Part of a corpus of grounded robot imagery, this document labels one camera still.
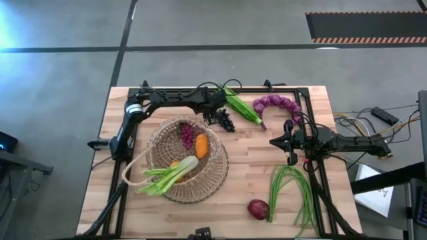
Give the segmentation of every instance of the wooden table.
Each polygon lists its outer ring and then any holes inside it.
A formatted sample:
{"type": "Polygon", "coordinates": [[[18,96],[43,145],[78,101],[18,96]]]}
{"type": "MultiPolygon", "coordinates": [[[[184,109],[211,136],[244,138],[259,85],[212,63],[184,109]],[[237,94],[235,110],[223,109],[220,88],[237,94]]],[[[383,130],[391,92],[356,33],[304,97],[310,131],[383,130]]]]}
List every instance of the wooden table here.
{"type": "MultiPolygon", "coordinates": [[[[335,129],[326,88],[324,86],[308,88],[315,121],[335,129]]],[[[102,123],[101,138],[112,138],[117,135],[128,90],[128,87],[111,89],[102,123]]],[[[252,103],[254,99],[263,95],[265,93],[242,93],[240,97],[252,103]]],[[[290,93],[280,95],[294,98],[290,93]]],[[[214,237],[272,238],[293,237],[298,233],[300,226],[293,225],[293,222],[300,209],[302,196],[296,183],[290,183],[280,191],[273,223],[253,219],[246,209],[251,199],[263,199],[268,202],[272,168],[279,163],[285,163],[288,156],[282,150],[270,145],[268,140],[283,135],[283,124],[290,118],[290,114],[277,107],[267,108],[264,111],[264,122],[268,130],[264,131],[260,126],[246,121],[232,110],[228,111],[236,126],[235,133],[227,133],[219,125],[209,126],[218,134],[230,157],[230,170],[223,187],[209,199],[195,205],[182,205],[163,197],[148,197],[138,194],[137,188],[130,187],[122,237],[187,237],[201,227],[210,227],[214,237]]],[[[151,132],[160,123],[176,115],[194,115],[194,113],[187,107],[164,107],[156,110],[149,119],[139,125],[135,156],[146,148],[151,132]]],[[[109,154],[109,150],[97,152],[93,164],[108,157],[109,154]]],[[[297,154],[300,160],[296,167],[306,174],[302,169],[304,153],[300,151],[297,154]]],[[[113,166],[113,161],[107,161],[91,172],[77,233],[87,230],[105,207],[113,166]]],[[[131,180],[133,182],[142,180],[141,172],[146,167],[145,158],[136,163],[131,170],[131,180]]],[[[355,230],[362,232],[346,166],[342,161],[331,158],[325,161],[325,167],[335,206],[355,230]]],[[[322,209],[328,232],[328,216],[324,206],[322,209]]],[[[116,211],[113,212],[111,231],[114,230],[116,211]]],[[[312,228],[306,229],[302,235],[302,237],[314,236],[316,235],[312,228]]]]}

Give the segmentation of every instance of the concrete floor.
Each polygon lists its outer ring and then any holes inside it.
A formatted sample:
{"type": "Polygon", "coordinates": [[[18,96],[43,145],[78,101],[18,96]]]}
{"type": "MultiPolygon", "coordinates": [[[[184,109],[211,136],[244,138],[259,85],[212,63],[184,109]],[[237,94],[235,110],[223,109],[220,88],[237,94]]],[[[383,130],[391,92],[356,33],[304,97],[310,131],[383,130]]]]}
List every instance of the concrete floor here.
{"type": "MultiPolygon", "coordinates": [[[[130,0],[0,0],[0,47],[118,47],[130,0]]],[[[419,11],[415,0],[139,0],[128,46],[311,43],[306,11],[419,11]]],[[[0,131],[17,154],[54,165],[30,192],[8,239],[73,236],[117,53],[0,53],[0,131]]],[[[126,53],[117,85],[196,85],[237,78],[326,85],[335,112],[415,103],[427,89],[426,48],[126,53]]],[[[391,111],[403,117],[414,109],[391,111]]],[[[373,119],[377,129],[386,128],[373,119]]],[[[361,162],[390,171],[422,160],[419,126],[395,157],[361,162]]],[[[350,134],[345,129],[340,132],[350,134]]],[[[398,139],[404,139],[407,130],[398,139]]],[[[368,235],[402,238],[372,227],[368,235]]]]}

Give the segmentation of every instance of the white paper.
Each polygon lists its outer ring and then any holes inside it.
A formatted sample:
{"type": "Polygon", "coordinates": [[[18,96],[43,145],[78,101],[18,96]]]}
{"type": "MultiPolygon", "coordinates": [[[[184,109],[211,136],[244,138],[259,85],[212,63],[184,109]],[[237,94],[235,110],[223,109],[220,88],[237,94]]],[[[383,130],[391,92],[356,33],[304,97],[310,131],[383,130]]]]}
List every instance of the white paper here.
{"type": "MultiPolygon", "coordinates": [[[[372,168],[360,164],[356,181],[378,174],[380,173],[373,170],[372,168]]],[[[354,200],[357,203],[387,217],[388,210],[390,209],[390,202],[392,200],[393,188],[394,187],[386,187],[367,193],[359,193],[354,195],[354,200]]]]}

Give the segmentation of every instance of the black mat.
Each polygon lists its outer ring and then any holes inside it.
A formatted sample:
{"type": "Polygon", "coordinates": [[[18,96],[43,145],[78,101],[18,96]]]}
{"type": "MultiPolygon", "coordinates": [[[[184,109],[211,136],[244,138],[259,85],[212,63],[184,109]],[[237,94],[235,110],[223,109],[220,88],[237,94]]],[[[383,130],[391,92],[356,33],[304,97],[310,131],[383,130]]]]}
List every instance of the black mat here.
{"type": "Polygon", "coordinates": [[[315,43],[426,43],[427,11],[306,13],[315,43]]]}

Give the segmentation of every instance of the ear of corn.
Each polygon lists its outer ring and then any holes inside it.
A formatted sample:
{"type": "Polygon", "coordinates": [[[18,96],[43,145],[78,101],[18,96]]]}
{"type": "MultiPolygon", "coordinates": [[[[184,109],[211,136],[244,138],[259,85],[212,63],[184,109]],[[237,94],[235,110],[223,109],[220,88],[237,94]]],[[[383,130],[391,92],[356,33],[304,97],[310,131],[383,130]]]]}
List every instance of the ear of corn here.
{"type": "Polygon", "coordinates": [[[243,102],[237,95],[234,95],[235,93],[233,90],[224,86],[224,91],[228,95],[226,96],[227,105],[229,105],[234,111],[253,123],[258,125],[262,123],[262,120],[260,117],[258,117],[258,114],[254,111],[254,109],[247,103],[243,102]]]}

